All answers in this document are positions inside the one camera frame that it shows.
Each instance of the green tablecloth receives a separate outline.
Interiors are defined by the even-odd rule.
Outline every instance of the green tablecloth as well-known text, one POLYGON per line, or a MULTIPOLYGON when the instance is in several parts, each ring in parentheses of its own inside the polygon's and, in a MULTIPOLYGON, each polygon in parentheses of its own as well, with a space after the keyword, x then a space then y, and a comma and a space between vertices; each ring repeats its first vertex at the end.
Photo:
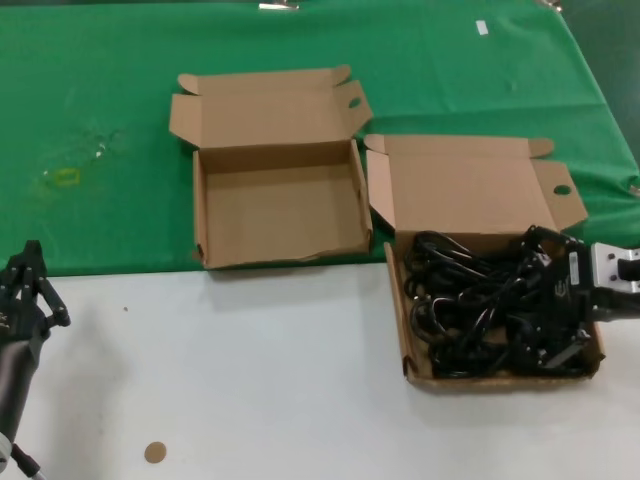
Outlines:
MULTIPOLYGON (((167 130, 179 73, 343 63, 370 131, 554 139, 590 213, 578 234, 640 243, 638 168, 562 18, 532 0, 12 8, 0 45, 0 253, 39 238, 52 274, 199 268, 191 163, 167 130)), ((382 260, 386 238, 333 263, 382 260)))

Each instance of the small brown circle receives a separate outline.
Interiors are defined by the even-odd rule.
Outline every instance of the small brown circle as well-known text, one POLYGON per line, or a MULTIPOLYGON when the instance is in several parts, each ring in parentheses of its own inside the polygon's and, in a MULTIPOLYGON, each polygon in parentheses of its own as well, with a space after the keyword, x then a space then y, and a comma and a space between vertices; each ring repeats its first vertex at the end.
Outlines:
POLYGON ((144 458, 149 463, 160 463, 167 456, 167 447, 162 442, 153 442, 144 451, 144 458))

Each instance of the tangled black cables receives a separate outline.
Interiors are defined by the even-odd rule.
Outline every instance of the tangled black cables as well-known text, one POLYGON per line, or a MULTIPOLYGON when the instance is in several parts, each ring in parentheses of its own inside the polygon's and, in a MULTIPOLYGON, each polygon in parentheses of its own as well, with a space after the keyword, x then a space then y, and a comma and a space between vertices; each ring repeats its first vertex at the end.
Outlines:
POLYGON ((404 259, 404 290, 414 300, 411 328, 429 344, 434 377, 539 373, 541 362, 529 340, 544 324, 543 278, 549 262, 542 247, 526 242, 480 255, 441 233, 418 233, 404 259))

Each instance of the cardboard box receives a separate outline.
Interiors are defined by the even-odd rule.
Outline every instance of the cardboard box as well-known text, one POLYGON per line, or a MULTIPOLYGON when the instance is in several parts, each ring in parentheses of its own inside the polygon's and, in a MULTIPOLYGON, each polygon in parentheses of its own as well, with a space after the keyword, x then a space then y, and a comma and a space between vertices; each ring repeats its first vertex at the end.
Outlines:
POLYGON ((353 135, 372 116, 350 69, 178 81, 170 131, 193 158, 195 238, 207 268, 369 250, 366 183, 353 135))
MULTIPOLYGON (((382 136, 365 138, 371 206, 396 231, 385 245, 402 352, 409 382, 432 386, 536 385, 576 379, 514 377, 506 372, 486 379, 435 379, 428 345, 411 332, 412 300, 404 294, 402 259, 417 232, 435 230, 478 252, 505 248, 531 225, 562 230, 587 218, 567 167, 536 160, 553 151, 547 139, 382 136)), ((584 350, 589 375, 604 358, 600 335, 590 327, 584 350)))

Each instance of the cardboard box lid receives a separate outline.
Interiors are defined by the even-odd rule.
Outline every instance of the cardboard box lid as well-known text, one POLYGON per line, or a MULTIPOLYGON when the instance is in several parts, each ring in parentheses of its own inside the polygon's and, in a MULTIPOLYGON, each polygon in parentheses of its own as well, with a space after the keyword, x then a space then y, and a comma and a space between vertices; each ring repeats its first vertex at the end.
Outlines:
POLYGON ((522 233, 587 218, 548 139, 367 135, 371 206, 397 231, 522 233))
POLYGON ((197 76, 173 95, 169 130, 200 148, 351 138, 372 117, 350 68, 197 76))

